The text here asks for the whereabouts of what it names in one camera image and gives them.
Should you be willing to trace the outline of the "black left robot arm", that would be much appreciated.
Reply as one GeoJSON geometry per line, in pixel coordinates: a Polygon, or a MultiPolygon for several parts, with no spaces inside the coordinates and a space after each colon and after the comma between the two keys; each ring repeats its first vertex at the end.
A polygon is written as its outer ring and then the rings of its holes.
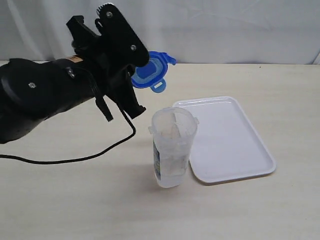
{"type": "Polygon", "coordinates": [[[74,55],[37,63],[12,58],[0,68],[0,142],[18,140],[43,121],[94,99],[107,121],[111,99],[131,119],[146,108],[139,104],[132,76],[149,52],[121,11],[110,2],[97,10],[93,32],[82,15],[67,22],[74,55]]]}

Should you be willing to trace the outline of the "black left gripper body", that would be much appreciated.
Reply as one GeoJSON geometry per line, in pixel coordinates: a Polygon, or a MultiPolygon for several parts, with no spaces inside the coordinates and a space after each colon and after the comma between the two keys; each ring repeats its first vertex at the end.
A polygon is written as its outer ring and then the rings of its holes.
{"type": "Polygon", "coordinates": [[[149,52],[121,11],[112,3],[96,10],[98,34],[85,25],[84,16],[74,15],[66,23],[75,54],[93,67],[93,76],[108,96],[131,119],[146,108],[138,103],[131,77],[137,67],[149,62],[149,52]]]}

